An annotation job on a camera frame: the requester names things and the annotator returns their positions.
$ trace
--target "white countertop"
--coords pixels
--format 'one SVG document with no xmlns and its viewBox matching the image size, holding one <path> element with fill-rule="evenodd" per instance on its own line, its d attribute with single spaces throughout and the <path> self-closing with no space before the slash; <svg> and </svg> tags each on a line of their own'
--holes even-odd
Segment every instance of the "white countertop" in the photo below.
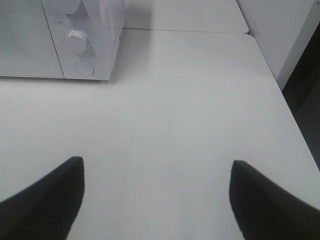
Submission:
<svg viewBox="0 0 320 240">
<path fill-rule="evenodd" d="M 247 33 L 236 0 L 126 0 L 129 29 Z"/>
<path fill-rule="evenodd" d="M 124 30 L 109 83 L 0 78 L 0 109 L 0 201 L 84 158 L 69 240 L 242 239 L 233 160 L 320 208 L 319 170 L 246 34 Z"/>
</svg>

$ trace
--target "microwave control panel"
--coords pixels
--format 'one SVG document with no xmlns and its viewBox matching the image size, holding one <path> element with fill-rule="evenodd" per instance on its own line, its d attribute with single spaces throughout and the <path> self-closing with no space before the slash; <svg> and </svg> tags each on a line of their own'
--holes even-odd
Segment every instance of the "microwave control panel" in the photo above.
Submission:
<svg viewBox="0 0 320 240">
<path fill-rule="evenodd" d="M 66 79 L 108 80 L 125 18 L 124 0 L 42 0 Z"/>
</svg>

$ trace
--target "black object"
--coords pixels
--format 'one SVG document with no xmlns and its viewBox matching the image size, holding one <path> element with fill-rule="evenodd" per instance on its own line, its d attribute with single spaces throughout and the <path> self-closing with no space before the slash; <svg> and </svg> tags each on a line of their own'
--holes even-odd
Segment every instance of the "black object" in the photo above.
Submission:
<svg viewBox="0 0 320 240">
<path fill-rule="evenodd" d="M 320 240 L 320 212 L 245 161 L 233 162 L 229 198 L 246 240 Z"/>
<path fill-rule="evenodd" d="M 72 157 L 0 203 L 0 240 L 67 239 L 84 192 L 83 159 Z"/>
</svg>

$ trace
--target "white microwave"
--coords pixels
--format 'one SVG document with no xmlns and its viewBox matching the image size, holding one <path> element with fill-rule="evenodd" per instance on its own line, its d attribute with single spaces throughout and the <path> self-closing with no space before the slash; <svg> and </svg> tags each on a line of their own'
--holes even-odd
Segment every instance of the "white microwave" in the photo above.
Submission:
<svg viewBox="0 0 320 240">
<path fill-rule="evenodd" d="M 108 80 L 124 0 L 0 0 L 0 76 Z"/>
</svg>

